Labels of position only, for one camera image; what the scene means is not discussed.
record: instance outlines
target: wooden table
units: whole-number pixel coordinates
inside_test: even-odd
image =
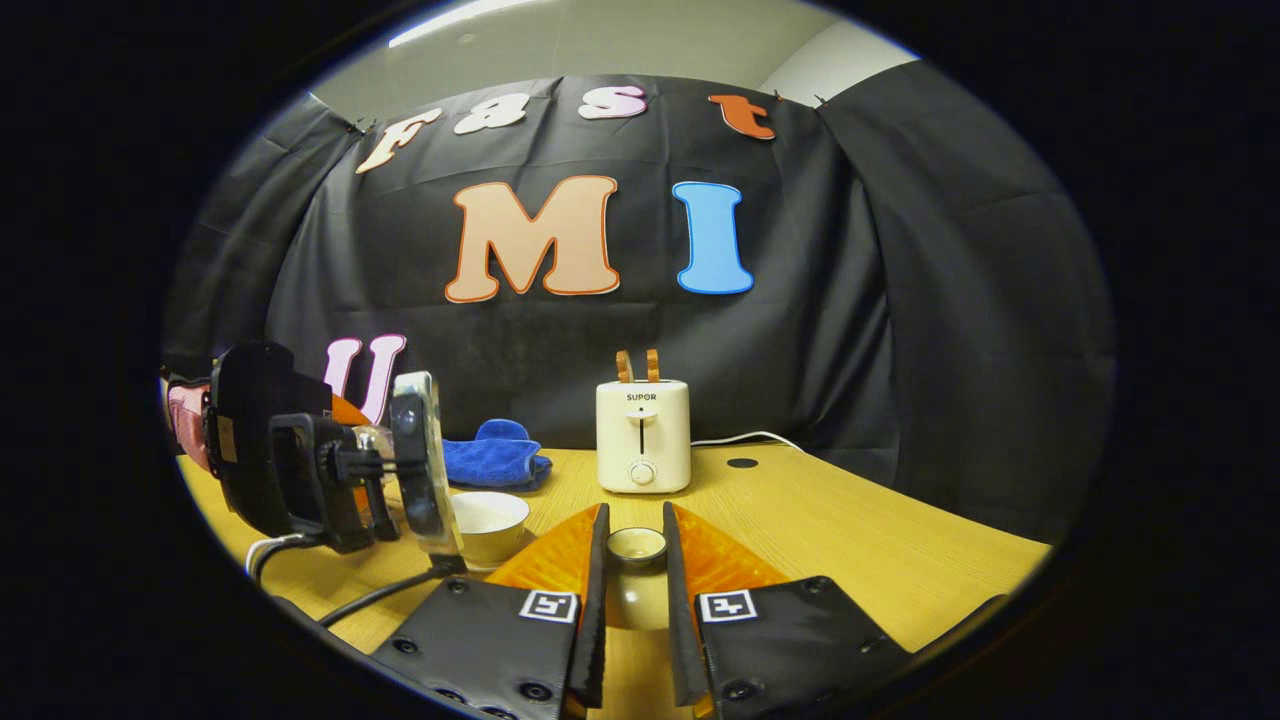
[[[668,496],[611,495],[595,482],[595,452],[544,450],[553,461],[541,489],[518,493],[541,534],[570,515],[608,502],[611,527],[662,529],[662,503],[686,507],[791,578],[828,575],[908,651],[916,651],[987,598],[1010,592],[1050,546],[951,515],[782,445],[696,447],[692,483]],[[735,469],[732,457],[759,465]],[[179,465],[214,533],[243,566],[262,534],[227,509],[216,479],[188,457]],[[387,486],[388,501],[398,488]],[[411,534],[340,556],[329,548],[276,553],[264,588],[319,618],[428,566]],[[334,634],[372,652],[430,593],[428,583],[338,623]],[[604,707],[591,719],[691,717],[672,703],[667,632],[609,628]]]

